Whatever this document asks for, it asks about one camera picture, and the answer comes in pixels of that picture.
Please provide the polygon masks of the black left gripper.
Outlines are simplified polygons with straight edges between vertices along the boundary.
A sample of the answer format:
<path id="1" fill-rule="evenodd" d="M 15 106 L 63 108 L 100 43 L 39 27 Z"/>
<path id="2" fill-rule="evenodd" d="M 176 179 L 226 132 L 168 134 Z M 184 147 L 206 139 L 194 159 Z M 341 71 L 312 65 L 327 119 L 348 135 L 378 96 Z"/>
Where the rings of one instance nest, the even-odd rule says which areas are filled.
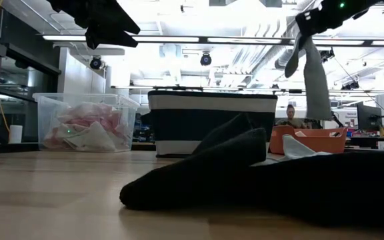
<path id="1" fill-rule="evenodd" d="M 88 28 L 93 21 L 93 31 L 85 33 L 87 46 L 91 49 L 99 45 L 136 47 L 138 42 L 130 35 L 138 34 L 140 27 L 123 10 L 116 0 L 47 0 L 54 11 L 63 11 L 74 18 L 75 24 Z"/>

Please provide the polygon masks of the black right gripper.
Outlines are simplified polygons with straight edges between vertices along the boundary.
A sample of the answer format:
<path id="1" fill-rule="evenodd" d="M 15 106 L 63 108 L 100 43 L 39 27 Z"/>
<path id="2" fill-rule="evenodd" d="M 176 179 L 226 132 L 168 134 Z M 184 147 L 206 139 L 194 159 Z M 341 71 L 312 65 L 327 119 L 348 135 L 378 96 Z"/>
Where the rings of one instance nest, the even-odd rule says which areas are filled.
<path id="1" fill-rule="evenodd" d="M 335 29 L 344 21 L 358 19 L 378 3 L 377 0 L 323 0 L 316 9 L 295 16 L 300 32 L 306 37 Z"/>

